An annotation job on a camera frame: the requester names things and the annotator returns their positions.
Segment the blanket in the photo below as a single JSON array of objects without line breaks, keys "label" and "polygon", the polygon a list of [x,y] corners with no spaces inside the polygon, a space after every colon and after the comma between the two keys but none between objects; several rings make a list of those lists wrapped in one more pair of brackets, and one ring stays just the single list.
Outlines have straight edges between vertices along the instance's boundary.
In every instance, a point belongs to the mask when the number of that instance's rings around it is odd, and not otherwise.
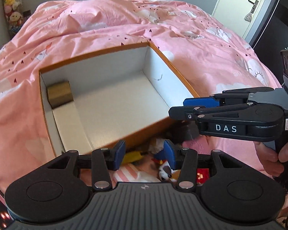
[{"label": "blanket", "polygon": [[[253,49],[199,7],[170,0],[51,1],[41,4],[0,50],[0,189],[53,159],[38,70],[88,52],[152,42],[200,96],[280,87]],[[209,138],[263,171],[254,144]]]}]

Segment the small cardboard box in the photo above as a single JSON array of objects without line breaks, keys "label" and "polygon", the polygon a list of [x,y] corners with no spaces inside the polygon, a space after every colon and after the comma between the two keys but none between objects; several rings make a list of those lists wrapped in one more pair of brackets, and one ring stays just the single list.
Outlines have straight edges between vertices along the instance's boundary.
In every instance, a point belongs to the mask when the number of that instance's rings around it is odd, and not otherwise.
[{"label": "small cardboard box", "polygon": [[[40,70],[40,83],[56,155],[71,149],[86,154],[113,147],[120,139],[127,147],[142,144],[171,126],[170,107],[198,97],[151,43],[103,49],[53,64]],[[62,90],[51,92],[54,84]]]}]

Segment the pink duvet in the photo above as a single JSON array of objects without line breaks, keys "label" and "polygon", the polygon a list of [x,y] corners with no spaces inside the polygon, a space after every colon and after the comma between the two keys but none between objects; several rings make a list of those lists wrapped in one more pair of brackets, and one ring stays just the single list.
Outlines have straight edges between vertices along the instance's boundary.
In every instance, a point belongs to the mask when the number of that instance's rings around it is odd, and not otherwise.
[{"label": "pink duvet", "polygon": [[[280,87],[253,49],[209,14],[167,0],[41,4],[0,50],[0,189],[54,158],[41,108],[38,70],[84,53],[151,41],[200,96]],[[209,147],[263,170],[254,144],[209,138]]]}]

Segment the ribbed black surface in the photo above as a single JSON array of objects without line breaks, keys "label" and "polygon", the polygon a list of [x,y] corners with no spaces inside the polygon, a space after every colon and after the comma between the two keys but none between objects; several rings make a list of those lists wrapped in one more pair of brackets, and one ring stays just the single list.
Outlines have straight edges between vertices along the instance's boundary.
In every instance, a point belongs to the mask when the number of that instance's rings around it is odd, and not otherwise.
[{"label": "ribbed black surface", "polygon": [[119,183],[113,191],[97,193],[80,214],[61,223],[33,226],[14,222],[8,230],[283,229],[276,222],[261,226],[224,223],[206,212],[193,194],[178,192],[167,183],[148,183],[148,188],[144,185]]}]

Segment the white door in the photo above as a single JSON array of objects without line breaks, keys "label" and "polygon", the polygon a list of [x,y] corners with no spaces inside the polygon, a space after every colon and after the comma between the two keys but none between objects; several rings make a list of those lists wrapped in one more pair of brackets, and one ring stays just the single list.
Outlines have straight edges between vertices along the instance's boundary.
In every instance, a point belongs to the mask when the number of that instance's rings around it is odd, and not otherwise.
[{"label": "white door", "polygon": [[[260,10],[262,5],[261,0],[258,0],[256,10],[252,14],[252,21],[255,19],[257,10]],[[249,0],[218,0],[213,16],[224,26],[233,30],[239,36],[243,37],[250,22],[245,21],[245,16],[251,12],[253,4]]]}]

